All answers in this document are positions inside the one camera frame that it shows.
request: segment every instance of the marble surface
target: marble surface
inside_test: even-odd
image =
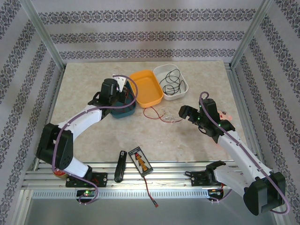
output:
[[[134,72],[170,62],[110,62],[69,63],[67,65],[51,123],[65,121],[81,111],[92,99],[105,78],[112,74],[131,75]],[[219,110],[232,115],[232,124],[245,143],[244,133],[231,92],[223,61],[173,62],[189,85],[185,97],[173,101],[162,100],[155,109],[170,106],[170,113],[178,116],[182,105],[198,107],[199,95],[208,91]],[[152,109],[146,114],[155,117]],[[197,126],[187,120],[163,123],[143,115],[138,105],[134,115],[115,119],[111,115],[84,131],[74,143],[75,156],[83,162],[115,162],[120,150],[130,151],[140,146],[149,161],[208,161],[230,160],[230,156],[214,141],[201,134]]]

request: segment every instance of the white container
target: white container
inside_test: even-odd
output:
[[[175,69],[178,69],[178,67],[174,64],[166,64],[166,65],[162,65],[162,66],[159,66],[159,67],[156,67],[154,70],[153,70],[153,73],[154,75],[156,76],[158,82],[160,83],[160,86],[161,88],[164,90],[164,86],[165,85],[169,85],[169,86],[166,86],[166,88],[171,88],[172,87],[177,87],[178,84],[174,83],[174,84],[170,84],[168,83],[166,80],[165,80],[165,76],[172,70],[175,70]],[[179,71],[176,70],[174,72],[171,73],[171,75],[175,75],[175,76],[178,76],[179,77],[179,81],[177,81],[178,83],[181,83],[180,85],[180,91],[178,91],[177,93],[173,94],[173,95],[167,95],[165,94],[164,92],[164,99],[165,100],[168,100],[168,101],[171,101],[171,100],[175,100],[175,99],[178,99],[178,98],[182,98],[183,96],[185,96],[186,92],[188,91],[188,84],[186,82],[186,80],[184,79],[182,73]]]

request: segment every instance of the red wire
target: red wire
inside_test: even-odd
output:
[[[156,114],[158,115],[158,118],[152,118],[152,117],[149,117],[149,116],[146,116],[146,115],[145,115],[145,110],[146,110],[146,109],[149,109],[149,108],[153,109],[153,110],[156,112]],[[181,119],[181,120],[178,120],[178,121],[174,121],[174,122],[172,122],[172,121],[165,121],[165,120],[161,119],[161,118],[163,117],[163,115],[160,116],[160,115],[158,114],[158,112],[155,110],[155,108],[153,108],[152,106],[150,106],[150,107],[148,107],[148,108],[144,108],[143,114],[144,114],[145,117],[147,117],[147,118],[149,118],[149,119],[152,119],[152,120],[158,120],[158,119],[160,119],[161,121],[163,121],[163,122],[165,122],[165,123],[176,123],[176,122],[182,121],[182,119]]]
[[[143,178],[144,178],[144,181],[145,181],[145,184],[146,184],[146,189],[147,189],[149,198],[152,200],[152,202],[154,203],[155,207],[158,207],[158,204],[156,203],[156,201],[154,200],[154,198],[152,198],[152,196],[150,195],[150,192],[149,192],[149,189],[148,189],[148,185],[147,185],[146,178],[145,178],[145,177],[143,177]]]

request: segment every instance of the white bowl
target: white bowl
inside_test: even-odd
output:
[[[159,67],[156,67],[153,70],[154,75],[156,76],[159,85],[161,86],[161,88],[163,89],[163,87],[165,85],[171,85],[173,87],[178,86],[176,83],[174,84],[169,84],[166,80],[164,80],[165,76],[172,70],[178,69],[178,67],[174,64],[166,64],[166,65],[162,65]],[[173,94],[173,95],[167,95],[164,93],[164,99],[171,101],[171,100],[175,100],[178,98],[182,98],[183,96],[185,96],[186,92],[188,91],[188,84],[186,82],[186,80],[184,79],[182,73],[180,72],[180,76],[179,76],[179,82],[183,81],[186,84],[186,88],[184,89],[184,84],[183,82],[180,85],[180,91],[178,91],[177,93]]]

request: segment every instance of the orange container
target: orange container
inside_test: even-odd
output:
[[[139,90],[137,102],[142,108],[148,108],[161,102],[164,93],[151,70],[136,72],[130,75],[130,78],[133,79],[137,85]],[[133,83],[130,82],[130,86],[134,94],[136,94]]]

